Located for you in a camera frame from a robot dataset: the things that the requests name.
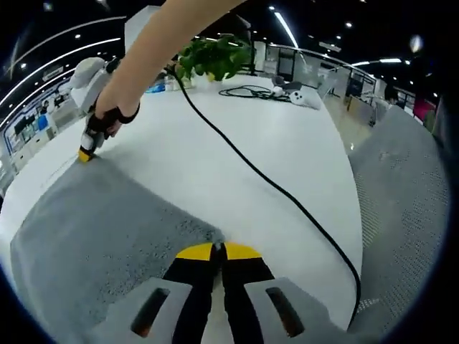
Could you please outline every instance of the gray carpet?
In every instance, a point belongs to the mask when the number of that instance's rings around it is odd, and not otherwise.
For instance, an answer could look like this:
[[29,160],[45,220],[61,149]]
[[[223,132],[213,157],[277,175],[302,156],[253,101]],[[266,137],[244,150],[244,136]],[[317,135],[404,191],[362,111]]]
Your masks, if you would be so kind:
[[63,343],[162,277],[182,249],[223,239],[99,158],[75,162],[40,198],[11,242],[11,260],[19,298]]

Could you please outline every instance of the black cord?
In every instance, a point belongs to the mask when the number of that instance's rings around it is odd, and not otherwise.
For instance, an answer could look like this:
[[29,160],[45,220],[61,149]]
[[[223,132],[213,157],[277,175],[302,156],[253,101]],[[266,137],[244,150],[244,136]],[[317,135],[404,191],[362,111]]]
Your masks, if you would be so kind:
[[251,163],[249,161],[249,159],[247,159],[244,154],[241,153],[241,151],[239,149],[236,148],[236,146],[231,142],[231,140],[219,129],[217,128],[210,120],[208,120],[204,115],[202,115],[201,111],[198,110],[198,108],[196,107],[196,105],[194,105],[194,103],[191,101],[191,99],[189,98],[188,96],[188,93],[186,93],[186,90],[185,90],[185,87],[184,87],[184,84],[183,82],[177,77],[175,71],[173,70],[168,70],[168,72],[176,78],[177,82],[179,83],[179,86],[181,88],[181,91],[183,92],[185,98],[186,98],[186,101],[188,101],[188,103],[190,104],[190,106],[193,108],[193,110],[196,112],[196,114],[205,122],[207,123],[207,125],[209,127],[211,127],[213,130],[215,130],[218,135],[220,135],[220,137],[233,149],[233,151],[254,171],[256,172],[257,175],[259,175],[261,178],[263,178],[268,184],[270,184],[273,188],[275,188],[276,190],[278,190],[279,192],[281,192],[281,194],[283,194],[285,197],[287,197],[288,199],[290,199],[300,210],[301,212],[309,219],[309,221],[311,221],[314,226],[317,227],[317,229],[322,233],[322,235],[330,242],[331,246],[334,247],[334,249],[339,253],[339,255],[341,256],[341,258],[344,260],[344,262],[346,263],[346,265],[349,267],[349,269],[351,270],[352,272],[352,275],[354,276],[354,279],[355,279],[355,282],[356,282],[356,302],[355,302],[355,305],[354,305],[354,310],[352,312],[352,317],[351,317],[351,321],[349,322],[349,325],[352,323],[352,321],[354,320],[355,316],[356,316],[356,313],[357,313],[357,308],[359,307],[359,303],[360,303],[360,297],[361,297],[361,283],[360,283],[360,277],[359,277],[359,274],[357,273],[357,270],[356,268],[353,266],[351,260],[346,256],[346,254],[343,252],[343,250],[341,249],[341,247],[335,242],[335,240],[331,237],[330,234],[328,234],[328,232],[321,226],[321,224],[319,224],[317,222],[316,219],[314,219],[314,217],[309,213],[309,211],[306,210],[306,208],[300,203],[300,201],[298,199],[296,199],[295,197],[293,197],[288,191],[286,191],[285,189],[283,189],[281,186],[277,185],[274,181],[272,181],[271,179],[269,179],[262,171],[260,171],[255,165],[253,165],[253,163]]
[[[248,91],[248,94],[234,93],[234,91]],[[273,92],[266,87],[255,86],[255,85],[245,85],[235,88],[230,88],[227,90],[222,90],[219,92],[219,95],[224,95],[225,97],[239,97],[239,98],[259,98],[263,100],[276,100],[278,102],[290,102],[290,98],[286,95],[280,97],[274,96]]]

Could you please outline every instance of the black ceiling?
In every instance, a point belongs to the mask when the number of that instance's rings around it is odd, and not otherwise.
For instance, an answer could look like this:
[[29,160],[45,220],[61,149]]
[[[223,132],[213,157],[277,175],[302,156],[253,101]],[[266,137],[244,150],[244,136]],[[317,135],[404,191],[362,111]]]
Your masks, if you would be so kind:
[[[0,11],[4,14],[4,20],[0,23],[0,63],[4,67],[0,78],[1,98],[32,70],[55,57],[86,44],[119,37],[123,32],[123,22],[105,22],[53,39],[24,58],[23,62],[27,63],[25,70],[21,70],[18,64],[12,71],[5,73],[11,65],[11,56],[17,58],[44,39],[78,24],[112,16],[131,16],[147,4],[163,3],[155,0],[45,2],[51,4],[51,11],[44,10],[43,1],[29,0],[27,5],[23,1],[3,1],[0,4]],[[440,91],[438,69],[444,67],[442,58],[448,54],[446,49],[454,47],[450,41],[456,29],[454,1],[446,6],[441,1],[248,0],[232,11],[230,16],[239,14],[252,23],[259,39],[267,37],[269,42],[292,45],[269,6],[275,6],[282,13],[301,48],[326,52],[319,47],[318,42],[336,44],[342,48],[341,52],[329,54],[349,63],[384,57],[408,59],[412,61],[410,66],[376,64],[363,66],[362,69],[376,76],[384,75],[387,79],[395,76],[396,85],[413,92]],[[217,22],[205,34],[216,37],[217,32],[230,32],[230,22]],[[353,27],[346,28],[346,22],[351,22]],[[81,34],[81,38],[75,39],[75,33]],[[414,54],[409,42],[410,37],[416,34],[422,37],[424,48]],[[99,51],[108,55],[122,54],[123,44],[116,42],[87,49],[80,54],[73,54],[65,60],[65,64],[75,66],[83,57]],[[24,88],[25,94],[31,92],[27,88]],[[21,93],[17,96],[24,98],[24,93]],[[0,107],[0,111],[4,111],[4,106]]]

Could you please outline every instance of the white table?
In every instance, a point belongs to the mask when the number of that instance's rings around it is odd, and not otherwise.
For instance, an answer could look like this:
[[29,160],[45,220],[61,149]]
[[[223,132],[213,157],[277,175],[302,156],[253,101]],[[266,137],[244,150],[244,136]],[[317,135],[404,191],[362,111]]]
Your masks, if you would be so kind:
[[[224,87],[264,85],[237,76]],[[331,116],[266,100],[190,90],[196,106],[267,176],[291,192],[361,269],[359,201]],[[9,279],[9,242],[38,198],[76,157],[81,120],[28,162],[7,191],[0,216],[1,260]],[[355,283],[317,228],[264,182],[189,107],[181,92],[144,95],[138,119],[98,151],[155,194],[250,245],[276,277],[289,277],[346,328]]]

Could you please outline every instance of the potted plant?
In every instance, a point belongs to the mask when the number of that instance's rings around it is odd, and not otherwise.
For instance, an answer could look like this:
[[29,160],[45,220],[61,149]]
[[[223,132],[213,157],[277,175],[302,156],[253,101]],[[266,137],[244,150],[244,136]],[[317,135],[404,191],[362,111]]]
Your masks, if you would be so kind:
[[217,41],[202,38],[191,42],[179,53],[176,72],[181,79],[206,75],[209,82],[220,82],[234,77],[249,61],[249,45],[232,34],[225,34]]

